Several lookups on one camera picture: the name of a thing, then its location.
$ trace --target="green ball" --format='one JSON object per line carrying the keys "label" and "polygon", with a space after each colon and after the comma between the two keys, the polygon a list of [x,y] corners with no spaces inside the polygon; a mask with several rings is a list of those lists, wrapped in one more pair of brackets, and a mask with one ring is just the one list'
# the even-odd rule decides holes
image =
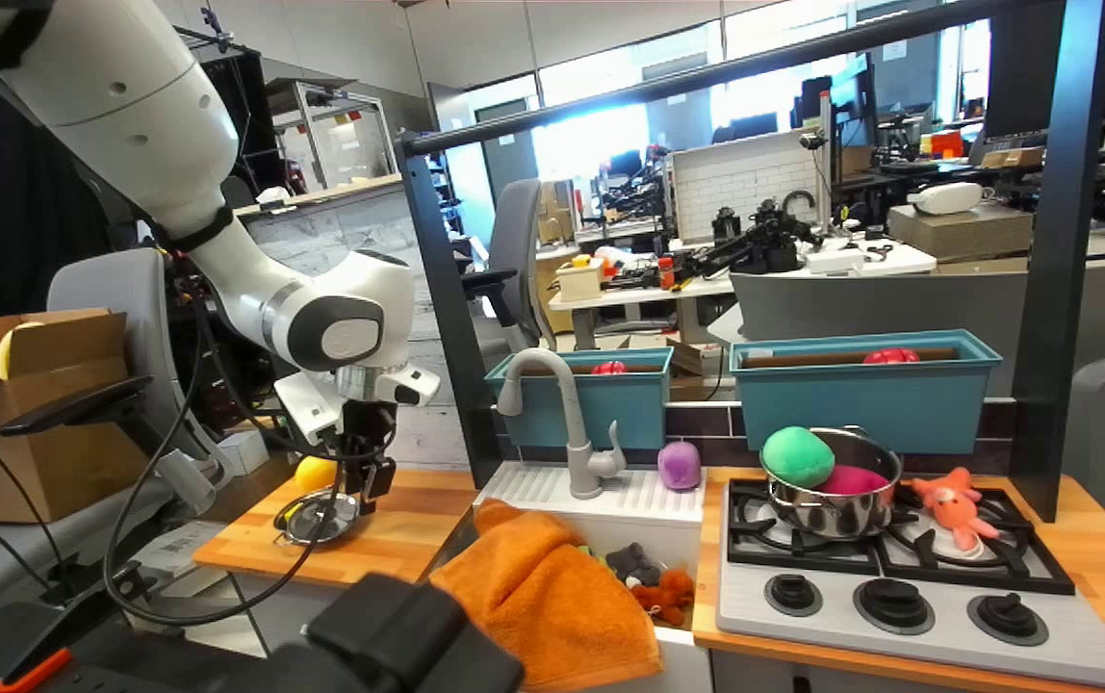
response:
{"label": "green ball", "polygon": [[787,486],[824,486],[836,467],[833,445],[809,426],[776,431],[760,457]]}

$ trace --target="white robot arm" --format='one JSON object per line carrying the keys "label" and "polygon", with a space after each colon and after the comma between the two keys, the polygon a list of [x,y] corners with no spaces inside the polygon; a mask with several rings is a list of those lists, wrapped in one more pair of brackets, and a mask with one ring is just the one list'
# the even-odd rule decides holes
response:
{"label": "white robot arm", "polygon": [[301,279],[231,217],[219,193],[240,154],[231,116],[151,0],[12,0],[0,40],[3,94],[197,263],[243,339],[306,374],[364,366],[366,397],[421,406],[434,390],[410,371],[410,266],[358,252]]}

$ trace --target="orange cloth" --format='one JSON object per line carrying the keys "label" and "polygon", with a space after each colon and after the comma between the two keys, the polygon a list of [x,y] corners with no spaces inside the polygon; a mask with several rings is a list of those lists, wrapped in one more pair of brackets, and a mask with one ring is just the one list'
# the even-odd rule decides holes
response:
{"label": "orange cloth", "polygon": [[525,691],[592,691],[664,669],[652,615],[573,529],[487,499],[477,544],[433,575],[471,621],[525,664]]}

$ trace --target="toy stove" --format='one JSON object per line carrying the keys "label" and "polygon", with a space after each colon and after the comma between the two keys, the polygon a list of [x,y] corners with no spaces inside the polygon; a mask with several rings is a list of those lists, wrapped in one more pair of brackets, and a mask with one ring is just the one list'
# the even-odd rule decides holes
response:
{"label": "toy stove", "polygon": [[1007,494],[978,499],[1000,534],[959,549],[908,490],[889,531],[824,544],[783,524],[763,483],[732,483],[717,621],[800,638],[1105,691],[1105,624]]}

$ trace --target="blue plastic bin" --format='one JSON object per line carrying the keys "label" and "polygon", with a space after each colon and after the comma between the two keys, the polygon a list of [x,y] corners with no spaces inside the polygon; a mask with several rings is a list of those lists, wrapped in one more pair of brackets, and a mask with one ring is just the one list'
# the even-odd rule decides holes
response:
{"label": "blue plastic bin", "polygon": [[[497,362],[487,381],[502,394],[510,362]],[[609,445],[609,425],[622,421],[625,451],[660,451],[668,442],[668,397],[669,397],[669,348],[668,349],[578,349],[563,356],[578,374],[586,436],[601,451]],[[596,362],[625,362],[625,376],[592,376]],[[525,411],[510,416],[516,445],[563,445],[563,406],[550,374],[525,371]]]}
{"label": "blue plastic bin", "polygon": [[[955,349],[955,359],[862,366],[862,356],[883,348],[945,348]],[[749,359],[770,356],[846,356],[856,362],[742,366]],[[760,451],[778,426],[860,425],[865,439],[900,453],[971,453],[978,439],[987,376],[996,362],[1000,356],[971,332],[760,339],[737,344],[728,356],[751,451]]]}

